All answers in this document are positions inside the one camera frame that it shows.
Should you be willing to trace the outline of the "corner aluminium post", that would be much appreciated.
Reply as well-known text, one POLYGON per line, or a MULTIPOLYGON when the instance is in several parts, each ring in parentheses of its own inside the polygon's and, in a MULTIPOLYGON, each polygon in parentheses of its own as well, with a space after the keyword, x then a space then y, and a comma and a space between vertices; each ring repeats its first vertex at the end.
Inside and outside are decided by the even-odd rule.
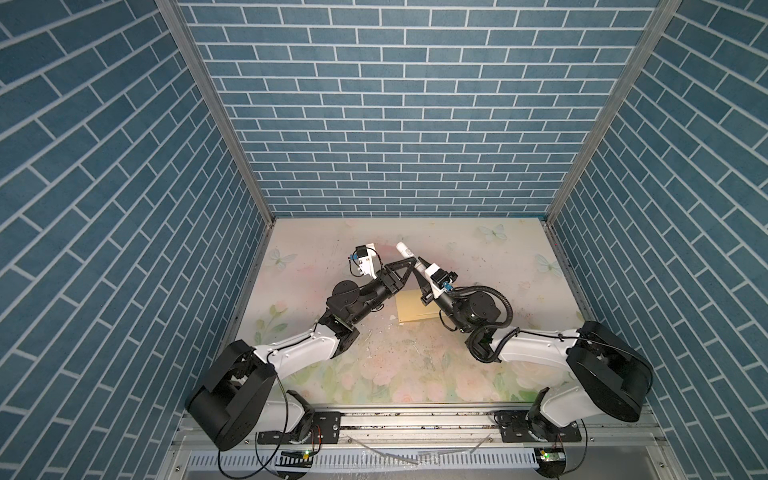
POLYGON ((605 138, 611 123, 627 99, 630 90, 639 78, 643 67, 680 5, 680 0, 662 0, 658 2, 650 15, 648 24, 644 28, 637 45, 629 55, 621 74, 609 93, 605 105, 598 113, 595 123, 586 135, 579 153, 574 157, 574 161, 565 175, 563 183, 547 209, 543 220, 543 225, 547 229, 554 229, 555 222, 562 213, 568 198, 591 163, 598 146, 605 138))
POLYGON ((198 50, 179 3, 171 0, 157 0, 156 5, 202 99, 210 111, 212 119, 234 160, 237 170, 250 192, 251 198, 254 200, 257 210, 264 218, 267 228, 271 228, 275 223, 274 215, 270 211, 269 205, 260 189, 254 171, 237 137, 202 55, 198 50))

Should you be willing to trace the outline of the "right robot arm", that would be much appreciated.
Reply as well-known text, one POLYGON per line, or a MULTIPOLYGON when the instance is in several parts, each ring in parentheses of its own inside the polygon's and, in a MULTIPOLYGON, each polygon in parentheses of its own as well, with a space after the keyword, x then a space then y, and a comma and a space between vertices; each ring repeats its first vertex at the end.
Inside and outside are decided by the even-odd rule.
POLYGON ((423 302, 435 303, 451 330, 465 334, 476 361, 531 364, 560 374, 537 393, 525 416, 535 439, 553 442, 575 422, 599 414, 639 420, 653 368, 608 327, 593 321, 566 331, 515 327, 511 302, 498 290, 457 287, 456 274, 435 264, 418 264, 416 270, 423 302))

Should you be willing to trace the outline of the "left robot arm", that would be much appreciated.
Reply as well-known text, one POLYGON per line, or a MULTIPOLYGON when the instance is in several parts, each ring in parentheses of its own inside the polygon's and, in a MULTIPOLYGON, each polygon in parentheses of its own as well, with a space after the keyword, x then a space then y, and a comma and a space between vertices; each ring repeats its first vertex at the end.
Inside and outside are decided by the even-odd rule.
POLYGON ((362 286, 351 280, 337 283, 325 312, 304 333, 256 347, 243 340, 230 343, 188 396, 186 410, 220 451, 252 433, 281 432, 284 443, 306 439, 314 408, 295 391, 272 400, 273 385, 347 351, 359 336, 357 324, 402 290, 421 267, 409 257, 383 265, 362 286))

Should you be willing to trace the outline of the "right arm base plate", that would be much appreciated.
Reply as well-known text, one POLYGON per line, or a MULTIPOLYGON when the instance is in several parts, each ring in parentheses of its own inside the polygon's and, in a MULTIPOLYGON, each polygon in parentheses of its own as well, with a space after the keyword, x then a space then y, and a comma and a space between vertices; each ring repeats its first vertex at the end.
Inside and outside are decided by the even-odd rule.
POLYGON ((529 413, 522 410, 498 410, 493 413, 493 421, 504 443, 582 441, 581 432, 575 423, 558 427, 543 415, 536 414, 530 419, 529 413))

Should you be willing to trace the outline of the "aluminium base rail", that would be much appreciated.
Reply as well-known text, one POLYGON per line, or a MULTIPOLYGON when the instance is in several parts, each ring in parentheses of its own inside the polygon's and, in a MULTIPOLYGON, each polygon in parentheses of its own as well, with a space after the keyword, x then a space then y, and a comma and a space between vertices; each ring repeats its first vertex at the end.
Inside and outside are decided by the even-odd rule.
MULTIPOLYGON (((339 411, 342 414, 339 447, 349 445, 349 437, 373 447, 441 448, 469 445, 486 435, 492 440, 483 447, 510 444, 513 446, 545 445, 538 442, 504 443, 493 421, 498 410, 522 410, 523 403, 479 404, 420 404, 420 405, 321 405, 315 412, 339 411)), ((555 442, 556 446, 655 446, 665 441, 657 421, 645 408, 636 423, 624 423, 606 414, 584 421, 574 421, 582 435, 581 442, 555 442)))

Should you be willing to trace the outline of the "yellow envelope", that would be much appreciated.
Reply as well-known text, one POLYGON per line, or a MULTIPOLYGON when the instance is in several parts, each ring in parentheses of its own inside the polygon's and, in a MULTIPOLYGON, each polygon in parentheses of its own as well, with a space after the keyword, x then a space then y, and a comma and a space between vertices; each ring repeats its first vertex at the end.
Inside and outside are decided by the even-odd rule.
POLYGON ((424 305, 419 290, 403 290, 395 295, 400 324, 438 320, 440 308, 434 303, 424 305))

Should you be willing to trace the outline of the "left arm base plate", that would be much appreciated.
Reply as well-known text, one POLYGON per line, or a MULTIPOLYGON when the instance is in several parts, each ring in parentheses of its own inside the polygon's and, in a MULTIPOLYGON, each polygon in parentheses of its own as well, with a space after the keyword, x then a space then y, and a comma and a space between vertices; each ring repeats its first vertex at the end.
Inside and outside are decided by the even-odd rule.
POLYGON ((341 430, 342 414, 339 411, 315 412, 312 417, 305 414, 299 424, 284 433, 272 429, 257 433, 257 442, 263 445, 293 444, 337 444, 341 430))

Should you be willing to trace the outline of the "left corner aluminium post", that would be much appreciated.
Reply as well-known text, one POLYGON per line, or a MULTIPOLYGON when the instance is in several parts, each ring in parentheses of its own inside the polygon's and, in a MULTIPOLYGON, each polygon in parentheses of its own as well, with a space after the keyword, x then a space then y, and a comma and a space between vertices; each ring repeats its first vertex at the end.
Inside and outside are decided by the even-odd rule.
POLYGON ((251 198, 254 200, 257 210, 264 218, 267 228, 271 228, 275 223, 274 215, 270 211, 269 205, 260 189, 254 171, 237 137, 202 55, 198 50, 179 3, 171 0, 157 0, 156 5, 202 99, 210 111, 212 119, 234 160, 237 170, 250 192, 251 198))

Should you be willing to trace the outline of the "right corner aluminium post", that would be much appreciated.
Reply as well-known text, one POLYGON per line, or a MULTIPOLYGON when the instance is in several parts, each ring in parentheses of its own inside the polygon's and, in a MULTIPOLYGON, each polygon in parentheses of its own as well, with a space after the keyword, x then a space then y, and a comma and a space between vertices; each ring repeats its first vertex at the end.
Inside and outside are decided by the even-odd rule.
POLYGON ((555 222, 562 213, 568 198, 591 163, 598 146, 605 138, 611 123, 627 99, 630 90, 639 78, 643 67, 680 5, 680 0, 662 0, 658 2, 650 15, 648 24, 644 28, 637 45, 629 55, 621 74, 609 93, 605 105, 598 113, 595 123, 586 135, 579 153, 574 157, 574 161, 565 175, 563 183, 547 209, 543 220, 543 225, 547 229, 554 229, 555 222))

